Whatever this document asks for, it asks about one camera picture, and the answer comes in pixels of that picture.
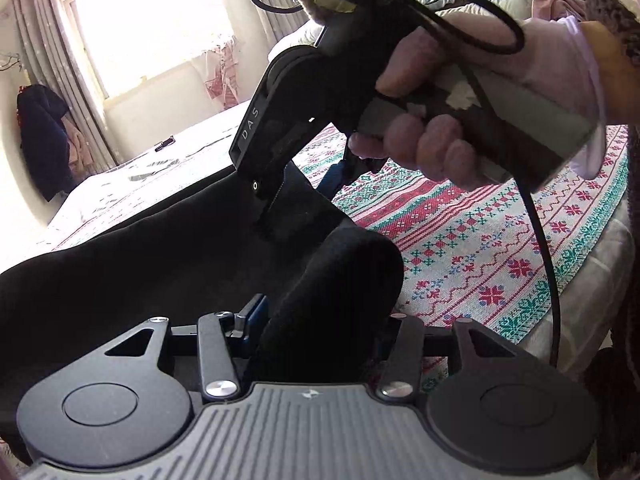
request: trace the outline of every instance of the finger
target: finger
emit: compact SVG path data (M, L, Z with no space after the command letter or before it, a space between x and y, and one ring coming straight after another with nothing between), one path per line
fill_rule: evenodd
M376 82L376 90L402 97L418 88L447 59L444 50L422 27L402 38Z
M440 115L429 121L416 149L417 166L426 178L436 182L446 179L445 157L457 139L462 139L462 125L453 117Z
M361 158L387 158L389 156L381 140L359 133L351 134L349 137L349 149Z
M419 118L409 114L399 115L386 129L385 151L403 168L417 169L415 152L423 131L424 124Z
M476 150L466 140L454 140L447 150L444 171L456 186L466 191L484 185L484 179L478 171Z

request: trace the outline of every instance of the pink garment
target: pink garment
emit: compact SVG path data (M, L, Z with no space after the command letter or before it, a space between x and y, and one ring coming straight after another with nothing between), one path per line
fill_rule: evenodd
M573 16L579 22L586 20L584 0L533 0L531 17L548 22Z

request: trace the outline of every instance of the bed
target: bed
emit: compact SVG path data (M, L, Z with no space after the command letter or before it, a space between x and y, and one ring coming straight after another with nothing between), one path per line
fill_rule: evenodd
M68 197L34 254L80 244L222 170L247 104L175 136ZM626 213L626 129L610 127L609 150L593 182L563 170L536 195L561 288L560 367L578 376L606 337L628 283L634 245ZM295 159L312 184L342 156L329 126ZM513 183L465 193L387 163L341 190L334 203L401 249L405 283L398 309L425 323L473 317L527 351L548 358L551 319L542 260ZM426 363L425 386L446 373Z

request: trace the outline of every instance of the wall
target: wall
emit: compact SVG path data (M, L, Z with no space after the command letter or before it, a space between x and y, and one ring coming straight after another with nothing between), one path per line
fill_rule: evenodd
M0 51L16 52L17 41L13 20L0 14ZM30 256L62 203L41 197L22 158L15 109L18 87L25 83L17 68L0 72L0 272Z
M238 38L238 88L240 101L250 99L267 68L273 46L267 39L260 15L251 0L224 0L226 12Z
M251 0L223 0L236 37L238 97L252 97L268 65L270 42ZM133 158L170 135L219 111L202 102L206 88L195 72L176 67L104 102L104 115L123 155Z
M120 152L134 158L222 109L190 62L104 102L104 117Z

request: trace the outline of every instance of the hanging coat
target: hanging coat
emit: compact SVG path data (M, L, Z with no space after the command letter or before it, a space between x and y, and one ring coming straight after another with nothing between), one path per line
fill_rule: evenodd
M62 123L68 111L67 104L46 86L31 85L18 94L22 153L33 183L48 202L76 186Z

